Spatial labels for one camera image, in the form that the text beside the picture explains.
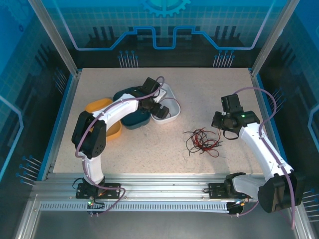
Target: white bowl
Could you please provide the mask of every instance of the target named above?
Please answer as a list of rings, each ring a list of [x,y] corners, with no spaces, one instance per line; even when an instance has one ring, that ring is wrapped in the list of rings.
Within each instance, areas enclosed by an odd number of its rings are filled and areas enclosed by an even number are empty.
[[[164,83],[162,89],[167,91],[167,94],[164,96],[164,99],[165,98],[167,98],[167,99],[161,101],[160,104],[162,106],[166,106],[167,108],[169,108],[170,115],[168,114],[166,116],[166,118],[164,118],[164,119],[159,119],[159,118],[151,115],[152,119],[154,119],[155,123],[157,123],[157,124],[164,124],[164,123],[172,122],[175,119],[177,119],[178,115],[180,114],[180,106],[178,105],[178,103],[175,100],[171,99],[171,98],[176,99],[176,97],[173,94],[173,91],[171,90],[169,85]]]

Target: speckled white tabletop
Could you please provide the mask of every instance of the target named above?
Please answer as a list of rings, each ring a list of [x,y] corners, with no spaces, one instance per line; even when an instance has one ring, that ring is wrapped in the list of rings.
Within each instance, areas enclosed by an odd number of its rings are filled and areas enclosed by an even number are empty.
[[[185,147],[184,131],[211,127],[215,111],[222,111],[220,98],[252,86],[245,68],[85,68],[73,100],[54,173],[82,172],[75,158],[71,136],[84,107],[101,98],[112,98],[125,88],[143,84],[147,77],[163,75],[181,104],[181,114],[170,123],[158,125],[151,119],[147,128],[123,127],[119,138],[108,142],[102,153],[104,173],[234,173],[262,174],[252,151],[241,140],[226,140],[218,147],[219,157],[191,154]],[[254,91],[239,93],[245,111],[260,109]]]

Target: tangled wire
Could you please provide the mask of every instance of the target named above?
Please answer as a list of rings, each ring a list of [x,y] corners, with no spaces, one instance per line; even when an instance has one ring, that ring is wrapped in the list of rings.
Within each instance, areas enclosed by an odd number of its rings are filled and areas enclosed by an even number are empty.
[[[191,133],[191,136],[188,138],[186,141],[186,148],[190,153],[196,153],[199,151],[202,151],[200,154],[203,154],[204,152],[207,152],[210,156],[217,158],[219,156],[219,152],[215,149],[219,146],[221,146],[220,143],[220,136],[221,136],[221,131],[220,129],[217,130],[217,135],[218,139],[208,139],[207,133],[213,133],[216,134],[212,131],[207,131],[204,130],[205,128],[198,128],[195,131],[186,131],[184,133]],[[193,147],[189,148],[187,143],[191,140],[193,142]],[[210,151],[215,151],[217,152],[217,155],[212,155]]]

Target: metal floor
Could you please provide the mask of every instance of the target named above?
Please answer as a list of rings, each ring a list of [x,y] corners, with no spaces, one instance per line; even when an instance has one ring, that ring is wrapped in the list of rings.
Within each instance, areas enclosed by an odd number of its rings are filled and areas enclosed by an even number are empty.
[[[279,213],[258,206],[230,218],[216,213],[116,212],[90,218],[85,212],[40,212],[33,239],[293,239]]]

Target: gear logo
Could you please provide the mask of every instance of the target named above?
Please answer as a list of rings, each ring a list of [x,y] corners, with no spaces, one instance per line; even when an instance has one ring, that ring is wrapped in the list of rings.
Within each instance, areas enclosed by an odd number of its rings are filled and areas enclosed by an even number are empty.
[[[27,0],[0,0],[1,7],[7,7],[12,17],[22,24],[30,14],[29,3]]]
[[[174,13],[179,14],[181,9],[185,9],[186,4],[190,0],[142,0],[144,10],[155,13],[155,16],[166,17],[173,16]]]

